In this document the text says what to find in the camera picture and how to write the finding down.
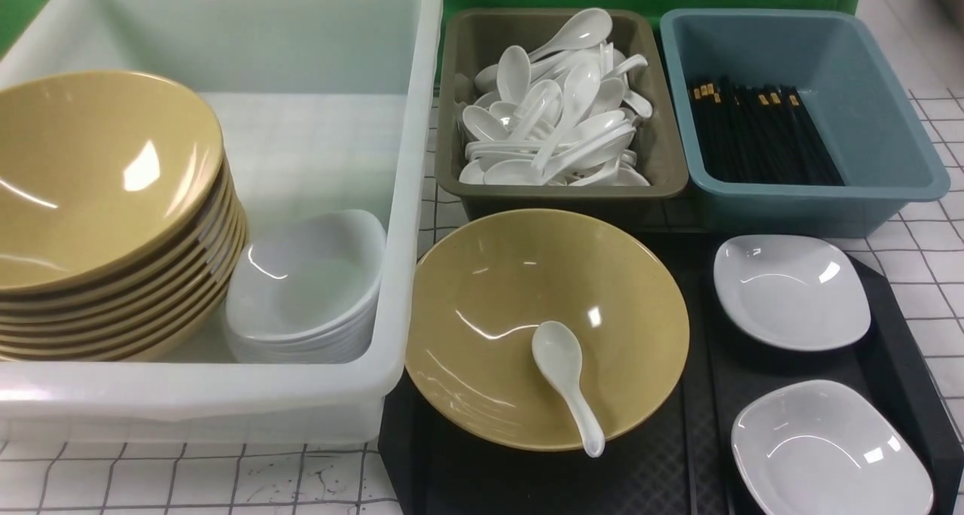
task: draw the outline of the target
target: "black tray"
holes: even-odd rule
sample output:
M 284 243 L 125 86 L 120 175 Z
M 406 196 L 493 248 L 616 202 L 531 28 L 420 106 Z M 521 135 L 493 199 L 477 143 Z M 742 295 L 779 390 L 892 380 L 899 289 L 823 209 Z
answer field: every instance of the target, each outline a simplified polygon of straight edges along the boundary
M 712 258 L 725 240 L 636 235 L 666 264 L 689 310 L 690 348 L 677 389 L 599 459 L 528 453 L 452 425 L 403 377 L 386 399 L 379 449 L 406 515 L 758 514 L 729 447 L 737 414 L 793 382 L 826 378 L 860 392 L 929 470 L 933 513 L 953 515 L 964 453 L 887 279 L 854 261 L 871 330 L 854 346 L 799 354 L 756 343 L 723 313 Z

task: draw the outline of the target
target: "blue plastic tray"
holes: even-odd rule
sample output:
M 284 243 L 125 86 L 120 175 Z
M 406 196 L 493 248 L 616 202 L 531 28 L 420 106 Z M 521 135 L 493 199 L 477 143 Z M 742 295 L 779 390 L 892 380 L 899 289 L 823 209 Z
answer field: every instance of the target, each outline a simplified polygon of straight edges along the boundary
M 706 229 L 865 236 L 950 178 L 860 20 L 830 11 L 677 10 L 660 24 L 690 179 Z M 723 182 L 706 172 L 686 80 L 798 87 L 843 187 Z

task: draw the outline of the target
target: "black chopsticks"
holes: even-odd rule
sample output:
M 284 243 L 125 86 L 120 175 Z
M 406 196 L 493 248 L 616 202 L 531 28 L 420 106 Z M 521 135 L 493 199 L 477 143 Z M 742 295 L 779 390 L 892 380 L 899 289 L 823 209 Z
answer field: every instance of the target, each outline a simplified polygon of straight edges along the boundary
M 844 185 L 796 87 L 694 80 L 689 100 L 703 164 L 727 182 Z

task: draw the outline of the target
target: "spoon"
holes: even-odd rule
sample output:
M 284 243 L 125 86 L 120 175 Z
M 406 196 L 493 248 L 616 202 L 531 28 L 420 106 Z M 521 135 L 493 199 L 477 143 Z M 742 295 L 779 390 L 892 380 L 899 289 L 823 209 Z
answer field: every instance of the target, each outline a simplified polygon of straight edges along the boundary
M 646 97 L 640 96 L 639 93 L 633 92 L 633 90 L 626 90 L 623 103 L 629 105 L 643 120 L 648 120 L 653 117 L 653 104 L 651 104 Z
M 545 182 L 536 178 L 536 173 L 532 171 L 532 163 L 526 159 L 499 161 L 485 172 L 482 182 L 488 185 L 515 186 L 566 185 L 565 180 L 561 178 L 551 178 Z
M 558 54 L 541 59 L 539 62 L 534 62 L 530 66 L 532 79 L 539 80 L 542 75 L 545 75 L 545 73 L 549 72 L 550 69 L 557 65 L 557 63 L 562 62 L 565 58 L 568 58 L 569 54 L 572 54 L 572 50 L 563 50 Z M 499 73 L 498 63 L 493 63 L 491 66 L 487 66 L 485 69 L 480 70 L 478 75 L 475 75 L 475 89 L 479 90 L 479 92 L 493 92 L 496 90 L 497 73 Z
M 521 46 L 510 46 L 499 58 L 496 72 L 496 89 L 503 101 L 521 103 L 532 80 L 529 56 Z
M 559 145 L 574 145 L 576 142 L 599 136 L 603 131 L 612 130 L 617 123 L 622 123 L 623 120 L 626 120 L 626 117 L 620 110 L 605 111 L 605 113 L 585 118 L 579 125 L 562 136 Z
M 576 166 L 595 167 L 595 165 L 609 161 L 610 158 L 620 157 L 623 148 L 633 140 L 634 133 L 636 133 L 636 130 L 630 127 L 630 125 L 621 124 L 598 137 L 579 142 L 579 144 L 567 149 L 567 151 L 552 156 L 552 158 L 545 163 L 544 171 L 537 172 L 541 173 L 539 181 L 547 182 L 561 175 L 561 173 L 564 173 L 567 169 L 572 169 Z
M 550 110 L 554 104 L 557 103 L 550 103 L 550 106 L 548 106 L 548 109 L 545 109 L 545 111 Z M 489 112 L 496 117 L 496 120 L 501 121 L 502 125 L 504 125 L 507 130 L 512 131 L 515 130 L 516 123 L 518 122 L 518 120 L 515 120 L 513 117 L 517 106 L 519 105 L 516 103 L 510 103 L 508 101 L 496 101 L 491 107 L 489 107 Z M 531 138 L 534 138 L 537 141 L 544 141 L 552 134 L 553 129 L 554 128 L 552 125 L 545 120 L 544 116 L 540 117 L 539 120 L 536 121 L 532 130 L 529 131 L 529 134 Z
M 543 148 L 539 148 L 536 158 L 532 161 L 532 167 L 536 172 L 545 170 L 545 163 L 548 162 L 552 151 L 562 140 L 563 135 L 575 127 L 583 114 L 589 110 L 598 92 L 599 65 L 595 62 L 583 62 L 572 69 L 566 77 L 566 85 L 562 90 L 562 120 L 559 120 L 550 138 L 545 139 Z
M 488 92 L 483 94 L 482 97 L 479 97 L 479 99 L 476 99 L 475 103 L 472 104 L 477 107 L 489 108 L 496 101 L 499 101 L 499 92 Z
M 640 175 L 635 169 L 620 167 L 619 171 L 616 172 L 616 179 L 610 182 L 609 185 L 648 186 L 650 185 L 650 181 L 646 179 L 646 176 Z
M 547 44 L 529 52 L 529 59 L 536 62 L 553 52 L 592 48 L 600 42 L 606 42 L 611 31 L 612 17 L 609 13 L 602 8 L 586 8 L 572 15 Z
M 612 185 L 619 172 L 619 157 L 613 157 L 610 161 L 600 166 L 592 175 L 585 176 L 572 182 L 571 186 L 593 186 L 593 185 Z
M 626 73 L 630 72 L 630 70 L 636 68 L 648 68 L 649 65 L 650 62 L 646 59 L 646 56 L 643 56 L 642 54 L 633 54 L 632 56 L 629 56 L 629 58 L 626 58 L 626 61 L 615 66 L 611 72 L 606 73 L 606 76 L 603 76 L 602 78 L 606 79 L 614 76 L 625 75 Z
M 482 171 L 481 162 L 476 159 L 476 161 L 465 165 L 465 168 L 459 173 L 459 181 L 464 184 L 481 184 L 483 183 L 482 176 L 484 173 L 485 171 Z
M 599 62 L 599 52 L 595 50 L 578 50 L 575 52 L 569 52 L 566 58 L 558 62 L 552 69 L 545 72 L 541 79 L 548 80 L 565 80 L 566 75 L 568 75 L 569 70 L 579 65 L 582 62 Z
M 511 149 L 481 149 L 481 151 L 473 151 L 472 154 L 468 156 L 468 161 L 482 161 L 480 167 L 482 171 L 485 171 L 485 162 L 487 161 L 497 163 L 499 161 L 506 161 L 506 159 L 524 159 L 531 165 L 532 159 L 535 156 L 536 154 L 530 154 L 524 151 L 511 151 Z M 629 169 L 633 168 L 633 166 L 636 165 L 636 152 L 630 149 L 624 149 L 622 154 L 619 155 L 619 163 Z
M 500 120 L 507 120 L 509 116 L 505 114 L 496 114 L 496 118 Z M 586 118 L 579 125 L 567 131 L 564 137 L 561 138 L 559 144 L 552 148 L 552 154 L 556 154 L 559 151 L 564 151 L 566 148 L 572 147 L 572 145 L 578 144 L 581 141 L 587 141 L 593 137 L 599 136 L 603 131 L 612 130 L 616 127 L 617 123 L 622 123 L 626 120 L 624 112 L 622 110 L 607 111 L 606 113 L 598 114 L 598 116 L 593 116 Z M 536 124 L 533 130 L 533 135 L 535 131 L 538 131 L 543 123 Z M 473 141 L 465 145 L 465 157 L 469 158 L 473 151 L 479 151 L 480 149 L 500 149 L 500 151 L 539 151 L 545 145 L 544 140 L 537 141 L 517 141 L 517 142 L 499 142 L 497 145 L 492 144 L 492 141 Z
M 603 427 L 593 409 L 589 408 L 579 389 L 582 375 L 582 348 L 579 340 L 568 327 L 558 321 L 545 321 L 536 328 L 532 337 L 532 357 L 536 367 L 569 406 L 575 426 L 582 436 L 582 449 L 596 458 L 606 448 Z
M 593 100 L 593 105 L 589 107 L 588 117 L 618 109 L 625 96 L 626 85 L 623 84 L 622 79 L 614 77 L 603 80 L 599 83 L 596 100 Z
M 509 141 L 520 141 L 529 136 L 529 131 L 540 121 L 545 109 L 554 101 L 562 96 L 559 85 L 552 80 L 543 80 L 537 83 L 526 94 L 523 102 L 519 103 L 514 117 L 519 118 L 519 123 L 515 130 L 509 133 Z
M 509 138 L 509 130 L 482 107 L 465 107 L 462 123 L 465 124 L 465 130 L 479 141 L 504 141 Z
M 602 72 L 602 76 L 606 76 L 616 66 L 613 54 L 615 50 L 616 47 L 611 42 L 610 44 L 599 45 L 599 70 Z

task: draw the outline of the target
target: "spoon handle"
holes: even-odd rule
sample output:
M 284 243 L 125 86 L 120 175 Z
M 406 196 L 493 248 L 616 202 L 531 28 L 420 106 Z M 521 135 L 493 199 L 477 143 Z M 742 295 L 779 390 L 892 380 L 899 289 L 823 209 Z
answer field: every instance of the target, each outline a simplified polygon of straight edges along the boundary
M 599 426 L 599 420 L 593 409 L 589 408 L 589 403 L 582 396 L 582 391 L 575 389 L 566 398 L 569 405 L 569 412 L 575 419 L 575 427 L 579 429 L 579 436 L 582 437 L 582 447 L 586 454 L 593 458 L 603 454 L 606 448 L 606 434 L 603 434 L 603 427 Z

